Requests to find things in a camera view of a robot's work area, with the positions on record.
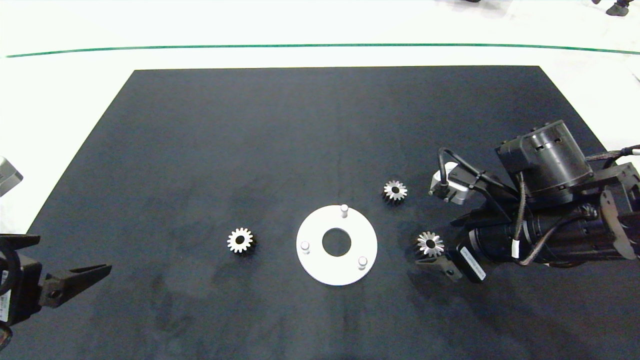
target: gear hole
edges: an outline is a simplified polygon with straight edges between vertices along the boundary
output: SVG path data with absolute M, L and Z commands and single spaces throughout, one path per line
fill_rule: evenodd
M 342 229 L 331 229 L 322 238 L 324 251 L 331 256 L 342 256 L 351 248 L 351 238 Z

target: gear teeth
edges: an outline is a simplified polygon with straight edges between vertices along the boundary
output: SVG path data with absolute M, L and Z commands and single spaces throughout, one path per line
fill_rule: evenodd
M 236 240 L 240 236 L 243 237 L 243 240 L 241 243 L 237 243 Z M 240 227 L 239 229 L 232 231 L 231 235 L 229 236 L 229 240 L 227 240 L 227 243 L 227 247 L 229 248 L 229 250 L 233 251 L 234 254 L 237 254 L 239 256 L 253 251 L 256 245 L 256 241 L 253 238 L 252 232 L 244 227 Z
M 382 189 L 382 197 L 388 204 L 398 205 L 404 201 L 408 193 L 406 186 L 396 180 L 391 180 L 385 183 Z
M 427 244 L 429 240 L 433 242 L 433 247 Z M 430 231 L 418 236 L 416 246 L 419 248 L 420 257 L 437 258 L 444 253 L 444 242 L 438 235 Z

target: green line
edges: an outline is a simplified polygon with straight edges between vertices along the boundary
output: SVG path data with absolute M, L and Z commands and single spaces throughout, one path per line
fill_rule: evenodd
M 525 45 L 525 44 L 264 44 L 264 45 L 157 45 L 157 46 L 122 46 L 122 47 L 95 47 L 91 49 L 72 49 L 44 51 L 42 53 L 7 55 L 7 58 L 21 58 L 24 56 L 40 56 L 67 53 L 86 53 L 90 51 L 114 51 L 114 50 L 149 50 L 149 49 L 237 49 L 244 47 L 528 47 L 534 49 L 559 49 L 576 51 L 594 51 L 598 53 L 640 55 L 640 51 L 595 49 L 592 47 L 554 46 L 554 45 Z

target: bevel gear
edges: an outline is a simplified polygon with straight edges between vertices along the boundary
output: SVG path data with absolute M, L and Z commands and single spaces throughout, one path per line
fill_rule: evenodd
M 436 258 L 444 252 L 444 243 L 442 239 L 440 239 L 440 235 L 427 231 L 426 233 L 420 234 L 417 241 L 421 255 Z
M 396 180 L 391 180 L 385 184 L 385 187 L 382 191 L 382 196 L 388 203 L 397 205 L 404 201 L 407 193 L 408 190 L 403 183 Z

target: shoe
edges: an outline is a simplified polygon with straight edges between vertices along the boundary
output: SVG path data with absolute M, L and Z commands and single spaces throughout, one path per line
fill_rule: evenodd
M 607 15 L 611 16 L 626 16 L 628 13 L 629 8 L 622 7 L 618 4 L 613 4 L 613 6 L 607 10 Z

